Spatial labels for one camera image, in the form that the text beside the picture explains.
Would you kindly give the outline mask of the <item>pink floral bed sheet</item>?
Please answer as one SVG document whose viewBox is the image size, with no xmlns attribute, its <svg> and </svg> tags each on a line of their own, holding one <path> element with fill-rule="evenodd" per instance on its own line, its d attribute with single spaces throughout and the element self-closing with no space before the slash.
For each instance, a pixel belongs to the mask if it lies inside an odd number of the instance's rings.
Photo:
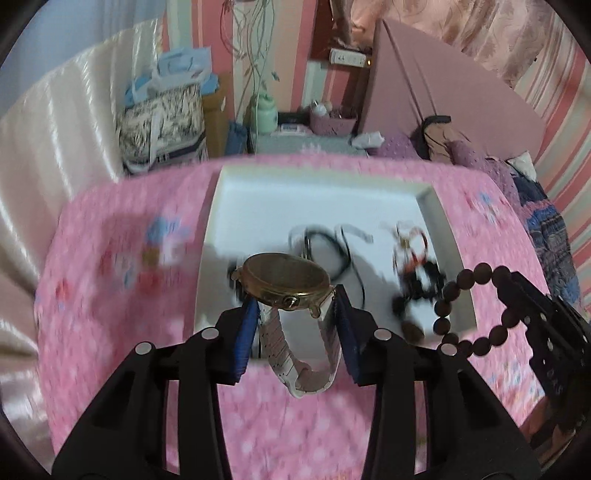
<svg viewBox="0 0 591 480">
<path fill-rule="evenodd" d="M 505 194 L 483 173 L 422 160 L 274 155 L 259 164 L 425 181 L 439 195 L 466 267 L 522 272 L 548 287 Z M 159 346 L 193 329 L 198 263 L 221 162 L 171 168 L 78 195 L 62 211 L 36 292 L 41 391 L 60 448 L 114 369 L 141 341 Z M 322 394 L 295 399 L 253 363 L 219 391 L 236 479 L 356 479 L 374 392 L 339 373 Z"/>
</svg>

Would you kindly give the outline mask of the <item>pink headboard panel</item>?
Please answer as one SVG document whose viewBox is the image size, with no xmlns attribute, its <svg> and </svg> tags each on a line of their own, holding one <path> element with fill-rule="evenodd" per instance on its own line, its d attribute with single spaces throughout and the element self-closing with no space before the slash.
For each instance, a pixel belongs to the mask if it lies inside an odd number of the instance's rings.
<svg viewBox="0 0 591 480">
<path fill-rule="evenodd" d="M 409 136 L 435 115 L 492 157 L 541 151 L 544 121 L 494 73 L 420 30 L 380 20 L 360 130 Z"/>
</svg>

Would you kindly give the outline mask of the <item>light blue paper bag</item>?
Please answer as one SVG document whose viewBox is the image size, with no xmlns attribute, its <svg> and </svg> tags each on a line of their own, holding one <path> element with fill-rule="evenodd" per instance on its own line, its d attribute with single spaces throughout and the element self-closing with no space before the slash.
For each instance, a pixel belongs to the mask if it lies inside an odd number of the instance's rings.
<svg viewBox="0 0 591 480">
<path fill-rule="evenodd" d="M 182 47 L 162 53 L 149 72 L 129 83 L 124 107 L 130 108 L 168 90 L 190 85 L 198 85 L 201 95 L 217 91 L 219 79 L 212 71 L 211 47 Z"/>
</svg>

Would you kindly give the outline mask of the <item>white shallow cardboard tray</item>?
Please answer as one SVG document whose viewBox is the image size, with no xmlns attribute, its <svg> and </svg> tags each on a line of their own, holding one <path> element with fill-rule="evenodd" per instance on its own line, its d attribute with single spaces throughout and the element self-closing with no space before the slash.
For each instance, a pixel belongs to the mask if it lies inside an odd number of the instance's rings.
<svg viewBox="0 0 591 480">
<path fill-rule="evenodd" d="M 417 227 L 413 250 L 447 279 L 464 268 L 442 198 L 428 183 L 332 170 L 225 166 L 218 175 L 204 235 L 194 328 L 213 325 L 239 306 L 228 271 L 264 252 L 297 253 L 307 230 L 347 241 L 355 269 L 345 286 L 353 306 L 400 330 L 392 300 L 401 291 L 394 236 Z"/>
</svg>

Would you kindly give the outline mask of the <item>green water bottle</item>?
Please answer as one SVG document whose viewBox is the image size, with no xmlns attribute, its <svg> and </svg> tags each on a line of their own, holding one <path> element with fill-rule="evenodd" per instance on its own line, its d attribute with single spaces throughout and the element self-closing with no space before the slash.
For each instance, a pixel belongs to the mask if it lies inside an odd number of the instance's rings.
<svg viewBox="0 0 591 480">
<path fill-rule="evenodd" d="M 250 105 L 250 128 L 257 135 L 266 135 L 276 131 L 279 125 L 279 112 L 273 96 L 266 91 L 252 97 Z"/>
</svg>

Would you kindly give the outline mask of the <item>brown cardboard box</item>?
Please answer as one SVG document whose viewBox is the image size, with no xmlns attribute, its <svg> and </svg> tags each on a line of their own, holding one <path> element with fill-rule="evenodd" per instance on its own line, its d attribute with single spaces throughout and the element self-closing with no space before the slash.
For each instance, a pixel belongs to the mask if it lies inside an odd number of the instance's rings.
<svg viewBox="0 0 591 480">
<path fill-rule="evenodd" d="M 205 142 L 209 158 L 218 158 L 225 153 L 229 128 L 230 79 L 228 72 L 219 74 L 218 88 L 211 94 L 201 96 L 204 108 Z"/>
</svg>

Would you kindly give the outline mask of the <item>black white floral tote bag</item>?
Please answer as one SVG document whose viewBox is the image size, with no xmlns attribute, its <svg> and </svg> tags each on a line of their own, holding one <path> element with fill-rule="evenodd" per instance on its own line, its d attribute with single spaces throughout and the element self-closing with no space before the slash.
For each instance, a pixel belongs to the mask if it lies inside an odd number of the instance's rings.
<svg viewBox="0 0 591 480">
<path fill-rule="evenodd" d="M 130 176 L 208 157 L 204 108 L 195 84 L 165 91 L 124 111 L 116 135 Z"/>
</svg>

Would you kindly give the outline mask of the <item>white power strip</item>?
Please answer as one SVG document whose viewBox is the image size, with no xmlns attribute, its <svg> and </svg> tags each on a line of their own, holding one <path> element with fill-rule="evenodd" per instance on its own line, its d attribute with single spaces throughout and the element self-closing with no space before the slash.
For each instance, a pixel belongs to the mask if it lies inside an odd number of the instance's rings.
<svg viewBox="0 0 591 480">
<path fill-rule="evenodd" d="M 370 68 L 373 61 L 372 57 L 359 51 L 332 48 L 329 51 L 329 63 L 355 68 Z"/>
</svg>

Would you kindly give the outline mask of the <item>pink plastic basket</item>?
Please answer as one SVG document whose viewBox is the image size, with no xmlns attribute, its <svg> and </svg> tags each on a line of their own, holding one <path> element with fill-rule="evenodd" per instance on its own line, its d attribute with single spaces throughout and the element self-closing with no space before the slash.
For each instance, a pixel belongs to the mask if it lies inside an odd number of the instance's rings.
<svg viewBox="0 0 591 480">
<path fill-rule="evenodd" d="M 353 133 L 356 127 L 358 116 L 349 110 L 335 110 L 325 115 L 311 111 L 310 127 L 317 136 L 325 137 L 346 137 Z"/>
</svg>

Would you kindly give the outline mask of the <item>cream satin curtain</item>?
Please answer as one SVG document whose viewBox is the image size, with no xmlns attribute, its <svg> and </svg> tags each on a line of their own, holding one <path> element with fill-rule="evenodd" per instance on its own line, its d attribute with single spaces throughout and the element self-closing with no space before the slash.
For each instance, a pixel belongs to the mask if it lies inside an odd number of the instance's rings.
<svg viewBox="0 0 591 480">
<path fill-rule="evenodd" d="M 162 18 L 39 17 L 19 35 L 1 78 L 1 405 L 42 417 L 35 290 L 62 208 L 122 176 L 115 119 L 130 77 L 161 50 Z"/>
</svg>

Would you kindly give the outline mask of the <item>pink patterned curtain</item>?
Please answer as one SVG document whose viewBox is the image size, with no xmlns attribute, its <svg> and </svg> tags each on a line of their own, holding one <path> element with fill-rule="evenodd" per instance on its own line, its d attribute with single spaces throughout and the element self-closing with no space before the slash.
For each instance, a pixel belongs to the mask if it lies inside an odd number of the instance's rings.
<svg viewBox="0 0 591 480">
<path fill-rule="evenodd" d="M 515 87 L 561 41 L 580 46 L 547 1 L 332 1 L 335 41 L 368 53 L 380 20 L 394 20 L 459 50 Z"/>
</svg>

